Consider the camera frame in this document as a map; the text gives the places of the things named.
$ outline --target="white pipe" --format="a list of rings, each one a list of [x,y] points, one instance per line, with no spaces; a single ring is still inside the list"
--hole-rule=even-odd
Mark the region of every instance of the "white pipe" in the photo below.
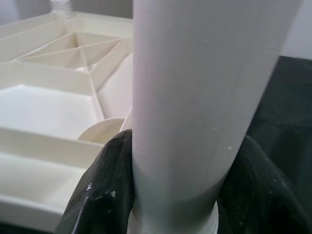
[[[71,0],[50,0],[52,13],[59,17],[69,17],[73,11]]]
[[[134,1],[131,233],[215,231],[204,224],[299,3]]]

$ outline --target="white plastic tray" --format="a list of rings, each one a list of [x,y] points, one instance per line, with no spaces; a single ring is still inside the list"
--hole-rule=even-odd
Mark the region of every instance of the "white plastic tray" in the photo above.
[[[103,145],[131,128],[132,30],[85,13],[0,27],[0,222],[52,232]]]

